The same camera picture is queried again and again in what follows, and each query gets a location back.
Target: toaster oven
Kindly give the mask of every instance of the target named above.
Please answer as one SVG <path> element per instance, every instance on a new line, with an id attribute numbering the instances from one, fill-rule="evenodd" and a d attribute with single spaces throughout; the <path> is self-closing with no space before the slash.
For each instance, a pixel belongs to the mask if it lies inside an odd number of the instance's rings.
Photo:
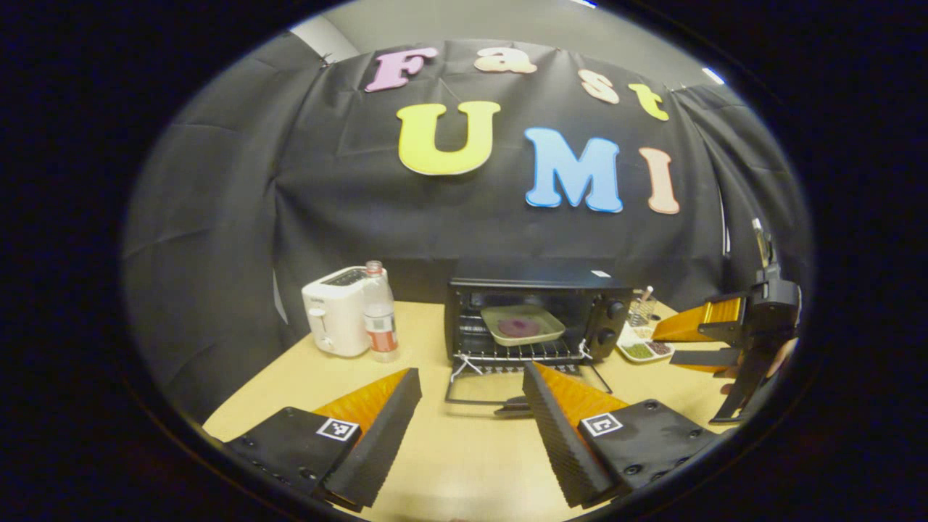
<path id="1" fill-rule="evenodd" d="M 606 269 L 583 259 L 460 260 L 445 298 L 445 401 L 504 405 L 522 394 L 528 360 L 611 393 L 595 362 L 614 351 L 633 289 Z"/>

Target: letter m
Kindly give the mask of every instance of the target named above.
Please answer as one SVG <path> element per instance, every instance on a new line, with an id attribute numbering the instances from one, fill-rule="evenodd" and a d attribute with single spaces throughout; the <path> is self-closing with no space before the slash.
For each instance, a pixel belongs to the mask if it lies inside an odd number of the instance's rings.
<path id="1" fill-rule="evenodd" d="M 615 156 L 619 146 L 608 139 L 593 137 L 577 160 L 561 133 L 554 129 L 532 127 L 525 129 L 525 137 L 535 144 L 535 187 L 525 194 L 532 206 L 555 207 L 561 204 L 561 195 L 554 180 L 572 206 L 580 204 L 586 196 L 586 206 L 598 212 L 622 212 L 622 200 L 615 179 Z"/>

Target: pink food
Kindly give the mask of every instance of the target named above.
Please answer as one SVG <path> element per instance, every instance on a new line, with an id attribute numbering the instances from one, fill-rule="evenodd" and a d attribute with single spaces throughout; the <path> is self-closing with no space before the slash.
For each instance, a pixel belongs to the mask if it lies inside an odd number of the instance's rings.
<path id="1" fill-rule="evenodd" d="M 499 322 L 499 330 L 509 337 L 531 337 L 538 335 L 541 326 L 526 318 L 509 318 Z"/>

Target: toaster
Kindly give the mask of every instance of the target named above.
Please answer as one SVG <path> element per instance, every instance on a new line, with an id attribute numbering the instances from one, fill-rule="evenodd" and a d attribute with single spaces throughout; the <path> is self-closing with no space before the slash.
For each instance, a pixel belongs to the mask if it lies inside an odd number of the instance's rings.
<path id="1" fill-rule="evenodd" d="M 348 267 L 303 287 L 303 307 L 316 346 L 342 357 L 361 355 L 370 347 L 364 329 L 364 267 Z"/>

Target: ceiling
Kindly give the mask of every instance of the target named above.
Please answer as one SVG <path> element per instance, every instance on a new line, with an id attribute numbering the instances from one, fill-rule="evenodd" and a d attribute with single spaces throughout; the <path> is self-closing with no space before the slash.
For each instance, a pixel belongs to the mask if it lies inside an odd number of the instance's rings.
<path id="1" fill-rule="evenodd" d="M 702 72 L 707 64 L 660 37 L 570 0 L 355 0 L 320 16 L 360 54 L 430 40 L 502 39 L 568 49 L 671 89 L 713 82 Z"/>

